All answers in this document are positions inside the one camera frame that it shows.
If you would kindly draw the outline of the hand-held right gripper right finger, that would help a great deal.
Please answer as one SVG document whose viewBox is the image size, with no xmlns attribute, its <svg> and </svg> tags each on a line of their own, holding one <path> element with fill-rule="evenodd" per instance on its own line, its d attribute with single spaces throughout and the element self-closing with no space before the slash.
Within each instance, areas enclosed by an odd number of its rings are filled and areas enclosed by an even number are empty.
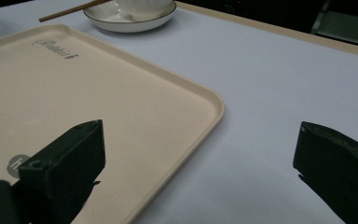
<svg viewBox="0 0 358 224">
<path fill-rule="evenodd" d="M 293 166 L 346 224 L 358 224 L 358 142 L 319 124 L 302 122 Z"/>
</svg>

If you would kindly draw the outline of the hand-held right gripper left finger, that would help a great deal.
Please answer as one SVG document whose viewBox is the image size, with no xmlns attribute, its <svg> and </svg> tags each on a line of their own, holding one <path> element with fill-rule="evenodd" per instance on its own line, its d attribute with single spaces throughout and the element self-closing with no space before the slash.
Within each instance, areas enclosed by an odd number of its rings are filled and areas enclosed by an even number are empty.
<svg viewBox="0 0 358 224">
<path fill-rule="evenodd" d="M 71 224 L 105 166 L 103 122 L 68 130 L 19 167 L 15 192 L 29 224 Z"/>
</svg>

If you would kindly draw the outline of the beige plastic tray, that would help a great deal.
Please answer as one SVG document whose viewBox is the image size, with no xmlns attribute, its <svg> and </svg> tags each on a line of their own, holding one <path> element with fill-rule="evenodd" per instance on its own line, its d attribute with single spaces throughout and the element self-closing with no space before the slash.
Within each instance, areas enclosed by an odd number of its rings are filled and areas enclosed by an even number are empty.
<svg viewBox="0 0 358 224">
<path fill-rule="evenodd" d="M 0 179 L 103 122 L 106 165 L 73 224 L 131 224 L 223 114 L 214 91 L 68 26 L 0 38 Z"/>
</svg>

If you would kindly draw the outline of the grey metal stand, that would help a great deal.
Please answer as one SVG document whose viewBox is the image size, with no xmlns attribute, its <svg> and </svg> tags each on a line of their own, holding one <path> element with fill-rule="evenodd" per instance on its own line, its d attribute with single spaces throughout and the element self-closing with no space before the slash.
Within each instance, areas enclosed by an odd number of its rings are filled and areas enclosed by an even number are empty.
<svg viewBox="0 0 358 224">
<path fill-rule="evenodd" d="M 358 45 L 358 0 L 324 0 L 310 32 Z"/>
</svg>

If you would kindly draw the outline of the brown wooden chopstick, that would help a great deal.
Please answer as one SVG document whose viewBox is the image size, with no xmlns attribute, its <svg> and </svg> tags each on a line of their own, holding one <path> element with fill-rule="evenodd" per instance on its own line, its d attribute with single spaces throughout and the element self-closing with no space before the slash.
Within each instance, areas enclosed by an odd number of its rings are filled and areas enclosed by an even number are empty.
<svg viewBox="0 0 358 224">
<path fill-rule="evenodd" d="M 50 20 L 65 16 L 65 15 L 68 15 L 68 14 L 78 12 L 80 10 L 87 9 L 89 7 L 95 7 L 95 6 L 98 6 L 100 4 L 104 4 L 104 3 L 109 2 L 109 1 L 111 1 L 111 0 L 92 0 L 91 2 L 88 2 L 87 4 L 83 4 L 83 5 L 80 5 L 80 6 L 68 8 L 68 9 L 66 9 L 64 11 L 60 11 L 60 12 L 57 12 L 57 13 L 54 13 L 54 14 L 39 18 L 38 20 L 39 20 L 39 22 L 50 21 Z"/>
</svg>

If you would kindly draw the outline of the white dark-rimmed plate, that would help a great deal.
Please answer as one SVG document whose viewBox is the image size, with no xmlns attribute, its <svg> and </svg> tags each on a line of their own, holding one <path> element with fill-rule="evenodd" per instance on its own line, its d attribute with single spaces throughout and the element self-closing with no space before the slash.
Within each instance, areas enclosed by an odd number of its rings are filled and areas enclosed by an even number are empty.
<svg viewBox="0 0 358 224">
<path fill-rule="evenodd" d="M 111 0 L 95 7 L 83 10 L 85 16 L 96 27 L 116 33 L 139 33 L 149 31 L 169 21 L 176 3 L 173 3 L 163 12 L 154 15 L 131 15 L 119 7 L 115 0 Z"/>
</svg>

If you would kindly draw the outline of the white ceramic bowl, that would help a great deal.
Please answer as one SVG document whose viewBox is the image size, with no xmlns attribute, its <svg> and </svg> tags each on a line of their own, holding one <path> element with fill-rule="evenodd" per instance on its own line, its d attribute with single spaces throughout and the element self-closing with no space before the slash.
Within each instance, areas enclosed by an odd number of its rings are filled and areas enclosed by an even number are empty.
<svg viewBox="0 0 358 224">
<path fill-rule="evenodd" d="M 120 8 L 131 15 L 154 15 L 163 12 L 173 0 L 115 0 Z"/>
</svg>

